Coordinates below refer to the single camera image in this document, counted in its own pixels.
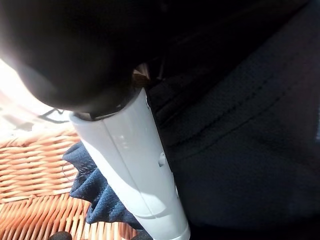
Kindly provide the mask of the white-backed right robot hand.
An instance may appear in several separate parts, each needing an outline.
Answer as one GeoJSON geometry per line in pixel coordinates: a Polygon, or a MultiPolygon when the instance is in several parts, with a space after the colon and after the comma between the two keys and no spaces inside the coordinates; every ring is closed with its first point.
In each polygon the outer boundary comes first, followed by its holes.
{"type": "Polygon", "coordinates": [[[155,240],[190,227],[136,68],[161,49],[162,0],[3,0],[0,57],[46,105],[71,112],[86,150],[155,240]]]}

